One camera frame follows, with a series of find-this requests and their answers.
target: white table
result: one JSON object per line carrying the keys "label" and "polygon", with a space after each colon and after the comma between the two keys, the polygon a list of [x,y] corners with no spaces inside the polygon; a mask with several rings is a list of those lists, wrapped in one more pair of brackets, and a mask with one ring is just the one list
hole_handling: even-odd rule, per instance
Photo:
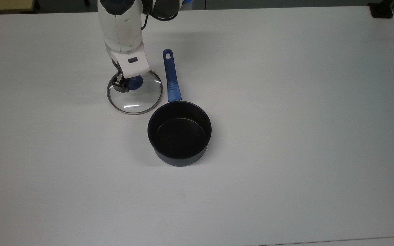
{"label": "white table", "polygon": [[0,15],[0,246],[394,237],[394,19],[364,6],[183,11],[147,58],[209,115],[199,162],[162,162],[152,112],[107,101],[95,13]]}
{"label": "white table", "polygon": [[297,246],[394,246],[394,238],[375,238],[367,240],[347,240],[320,243],[301,243]]}

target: black saucepan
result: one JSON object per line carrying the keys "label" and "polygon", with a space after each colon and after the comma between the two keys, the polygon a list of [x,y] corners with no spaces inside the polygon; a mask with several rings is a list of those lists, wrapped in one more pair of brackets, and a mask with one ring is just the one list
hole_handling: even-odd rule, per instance
{"label": "black saucepan", "polygon": [[161,160],[173,166],[186,166],[205,153],[211,138],[211,121],[199,106],[181,101],[172,51],[164,50],[163,56],[168,103],[150,118],[148,138]]}

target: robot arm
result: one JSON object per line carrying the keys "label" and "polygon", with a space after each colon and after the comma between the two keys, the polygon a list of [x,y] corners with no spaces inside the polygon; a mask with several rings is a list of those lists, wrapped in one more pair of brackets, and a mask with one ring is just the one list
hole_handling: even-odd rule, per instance
{"label": "robot arm", "polygon": [[155,19],[173,19],[182,0],[98,0],[98,18],[106,50],[124,78],[150,70],[142,42],[141,13]]}

